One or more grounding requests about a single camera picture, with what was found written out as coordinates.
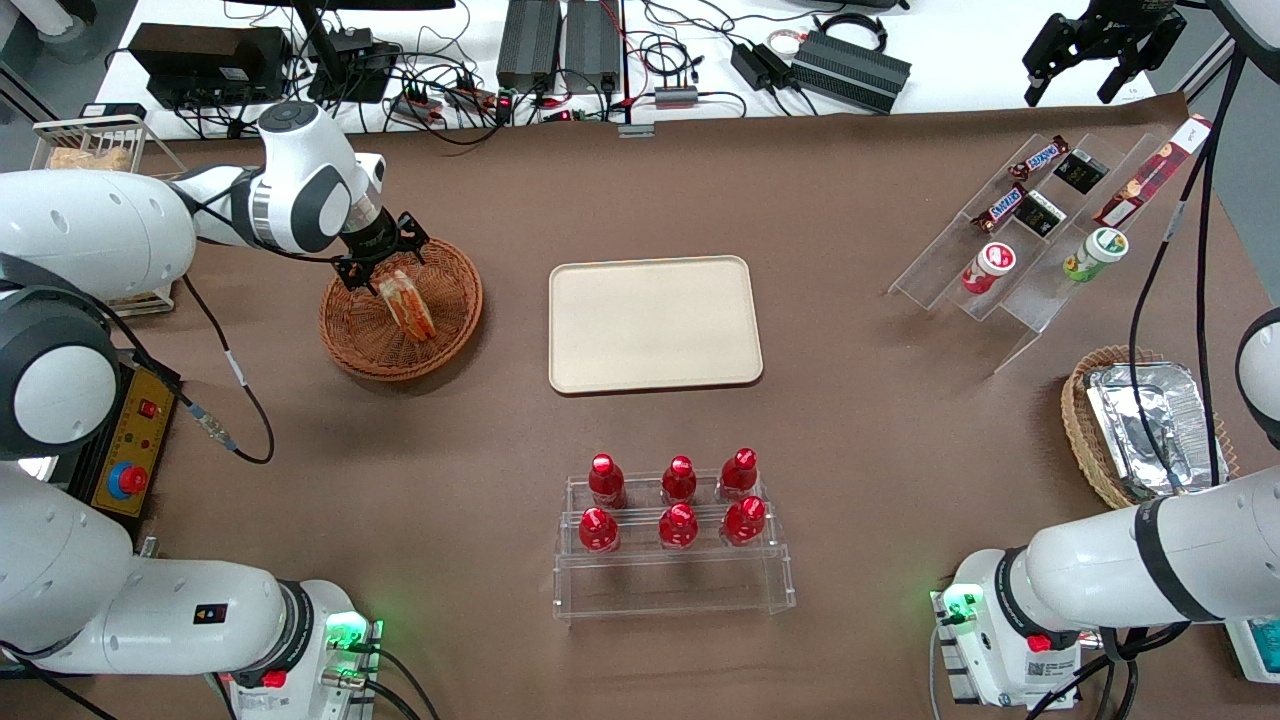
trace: brown mat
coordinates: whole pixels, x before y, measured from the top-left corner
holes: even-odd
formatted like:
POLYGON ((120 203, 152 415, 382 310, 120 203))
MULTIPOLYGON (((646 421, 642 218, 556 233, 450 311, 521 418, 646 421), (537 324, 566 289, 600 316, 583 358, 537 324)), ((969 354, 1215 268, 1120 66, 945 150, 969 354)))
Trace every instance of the brown mat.
MULTIPOLYGON (((1059 418, 1062 378, 1125 341, 1172 206, 1133 258, 1083 292, 995 378, 1018 337, 927 316, 884 288, 1032 132, 1129 147, 1169 135, 1179 99, 1108 109, 692 122, 653 140, 612 127, 502 132, 460 159, 422 135, 357 138, 388 159, 387 206, 470 254, 485 283, 471 347, 439 377, 387 387, 325 355, 329 270, 202 247, 192 270, 279 434, 268 468, 174 424, 159 474, 164 552, 282 578, 328 578, 387 620, 387 646, 445 720, 913 719, 928 715, 927 593, 969 552, 1102 512, 1059 418), (570 261, 736 254, 751 266, 765 373, 753 387, 564 398, 547 382, 547 278, 570 261), (778 501, 799 607, 690 619, 552 619, 564 475, 607 450, 630 471, 676 452, 713 465, 748 445, 778 501)), ((256 142, 179 143, 188 165, 259 163, 256 142)), ((1172 186, 1180 186, 1180 179, 1172 186)), ((1231 379, 1240 333, 1270 305, 1215 209, 1210 347, 1219 413, 1245 471, 1276 461, 1231 379)), ((1189 217, 1142 345, 1194 364, 1189 217)), ((145 320, 243 446, 262 439, 195 304, 145 320)), ((1272 719, 1280 689, 1231 678, 1221 630, 1143 657, 1135 719, 1272 719)), ((394 688, 407 685, 387 673, 394 688)), ((223 717, 192 678, 77 680, 122 719, 223 717)), ((1016 717, 952 706, 943 715, 1016 717)), ((1074 714, 1093 712, 1096 685, 1074 714)), ((3 715, 72 717, 35 684, 0 684, 3 715)), ((381 717, 394 710, 379 707, 381 717)))

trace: round wicker basket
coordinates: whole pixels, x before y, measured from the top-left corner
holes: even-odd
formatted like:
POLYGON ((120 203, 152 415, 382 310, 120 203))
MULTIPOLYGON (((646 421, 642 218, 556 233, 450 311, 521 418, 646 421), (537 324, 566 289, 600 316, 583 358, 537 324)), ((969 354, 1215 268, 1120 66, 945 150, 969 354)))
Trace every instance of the round wicker basket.
MULTIPOLYGON (((1138 348, 1139 363, 1158 360, 1164 360, 1158 352, 1138 348)), ((1066 378, 1066 383, 1062 384, 1062 424, 1066 427, 1066 438, 1071 443, 1071 452, 1075 454, 1075 461, 1080 465, 1084 479, 1089 480, 1093 491, 1114 509, 1137 505, 1138 500, 1129 495, 1120 478, 1116 477, 1106 439, 1093 420, 1093 407, 1089 406, 1089 398, 1084 393, 1084 374, 1093 368, 1128 361, 1128 345, 1112 345, 1094 350, 1080 360, 1075 370, 1066 378)), ((1216 414, 1213 415, 1213 425, 1217 442, 1222 446, 1222 457, 1226 460, 1228 471, 1235 477, 1240 468, 1235 464, 1231 441, 1228 439, 1226 432, 1222 429, 1222 419, 1216 414)))
POLYGON ((480 323, 484 290, 480 274, 461 250, 431 238, 422 247, 424 264, 401 254, 378 265, 374 275, 403 270, 426 301, 436 336, 415 342, 404 336, 381 299, 365 290, 348 291, 334 278, 320 302, 320 340, 329 356, 348 373, 371 380, 410 380, 456 356, 480 323))

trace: emergency stop button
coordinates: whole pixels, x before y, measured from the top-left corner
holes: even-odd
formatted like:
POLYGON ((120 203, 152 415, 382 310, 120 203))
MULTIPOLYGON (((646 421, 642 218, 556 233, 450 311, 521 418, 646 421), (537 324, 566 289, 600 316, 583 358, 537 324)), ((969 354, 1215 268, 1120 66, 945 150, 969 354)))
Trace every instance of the emergency stop button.
POLYGON ((106 492, 111 493, 115 500, 128 500, 147 489, 150 479, 146 468, 140 468, 129 461, 116 462, 106 477, 106 492))
POLYGON ((1048 652, 1053 648, 1053 641, 1046 635, 1030 635, 1027 638, 1027 648, 1032 652, 1048 652))

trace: beige tray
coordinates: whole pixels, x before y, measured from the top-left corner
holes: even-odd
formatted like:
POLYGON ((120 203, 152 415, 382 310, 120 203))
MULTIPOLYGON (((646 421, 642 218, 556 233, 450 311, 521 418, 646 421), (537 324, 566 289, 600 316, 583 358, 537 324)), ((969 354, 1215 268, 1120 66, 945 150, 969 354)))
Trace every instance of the beige tray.
POLYGON ((764 372, 751 274, 733 255, 561 265, 548 347, 564 395, 742 384, 764 372))

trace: white table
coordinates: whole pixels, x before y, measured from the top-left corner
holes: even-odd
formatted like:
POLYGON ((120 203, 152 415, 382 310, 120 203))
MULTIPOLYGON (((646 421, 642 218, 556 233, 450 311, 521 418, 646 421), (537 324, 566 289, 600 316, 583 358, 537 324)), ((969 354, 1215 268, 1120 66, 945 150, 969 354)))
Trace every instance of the white table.
MULTIPOLYGON (((466 0, 470 5, 471 26, 462 36, 461 45, 479 64, 477 73, 485 81, 485 87, 494 90, 497 79, 494 68, 498 47, 502 40, 502 27, 506 18, 506 0, 466 0)), ((658 29, 644 17, 644 6, 639 0, 623 0, 625 19, 628 31, 658 29)), ((690 0, 664 0, 664 5, 676 8, 690 17, 712 18, 713 12, 690 0)), ((797 0, 723 0, 717 3, 731 15, 759 13, 769 17, 788 17, 812 10, 827 4, 805 4, 797 0)), ((1027 0, 913 0, 911 10, 895 9, 881 13, 890 31, 887 54, 911 63, 911 78, 893 108, 900 113, 938 113, 964 110, 1000 110, 1025 108, 1023 92, 1027 90, 1027 72, 1021 56, 1036 33, 1044 24, 1051 12, 1061 12, 1078 17, 1088 5, 1088 0, 1060 0, 1052 4, 1028 3, 1027 0)), ((238 3, 224 4, 221 0, 138 0, 137 9, 125 28, 122 46, 127 46, 141 23, 202 24, 219 27, 246 27, 250 17, 260 8, 238 3)), ((289 27, 292 12, 279 9, 260 20, 260 26, 289 27)), ((659 17, 667 19, 666 13, 659 17)), ((452 10, 430 12, 353 12, 343 10, 342 20, 348 27, 370 27, 374 36, 398 42, 406 50, 419 47, 419 29, 424 24, 442 36, 453 37, 462 31, 467 18, 463 6, 452 10)), ((787 23, 767 20, 742 20, 735 33, 763 42, 769 32, 780 28, 808 31, 813 28, 809 18, 787 23)), ((296 23, 301 36, 301 23, 296 23)), ((832 29, 832 35, 859 44, 867 44, 870 35, 852 26, 832 29)), ((434 51, 444 45, 430 32, 421 33, 424 51, 434 51)), ((630 36, 637 41, 640 36, 630 36)), ((680 38, 689 46, 691 55, 704 55, 699 65, 698 87, 703 91, 732 91, 748 101, 748 114, 751 117, 782 115, 773 99, 764 92, 751 92, 741 77, 730 65, 730 44, 719 35, 691 27, 680 28, 680 38)), ((457 49, 448 55, 461 59, 457 49)), ((422 59, 424 67, 430 59, 422 59)), ((1115 67, 1114 61, 1089 61, 1068 70, 1053 79, 1048 92, 1041 101, 1042 106, 1055 105, 1098 105, 1097 90, 1115 67)), ((631 94, 639 94, 645 73, 639 61, 630 63, 631 94)), ((195 133, 187 124, 160 108, 159 102, 146 91, 147 74, 128 54, 119 53, 111 61, 111 68, 102 81, 97 100, 100 102, 142 102, 148 111, 147 124, 166 140, 192 138, 195 133)), ((388 95, 398 92, 392 83, 388 95)), ((822 114, 858 113, 850 105, 828 100, 814 92, 808 94, 822 114)), ((1140 100, 1155 95, 1144 74, 1125 86, 1116 102, 1140 100)), ((808 114, 808 105, 792 91, 781 91, 782 101, 794 114, 808 114)), ((649 123, 666 119, 724 118, 737 117, 741 105, 731 97, 723 102, 703 101, 689 109, 657 110, 652 101, 639 104, 634 110, 634 122, 649 123)), ((593 96, 575 97, 568 108, 588 111, 599 110, 599 100, 593 96)), ((252 119, 264 106, 250 108, 244 118, 252 119)), ((365 105, 365 118, 370 131, 380 131, 385 117, 378 105, 365 105)), ((524 123, 526 113, 517 117, 524 123)), ((452 113, 448 115, 451 127, 456 124, 452 113)), ((346 132, 357 133, 361 123, 355 105, 344 104, 338 110, 338 120, 346 132)), ((393 128, 408 129, 392 123, 393 128)), ((221 131, 210 127, 209 133, 218 137, 221 131)))

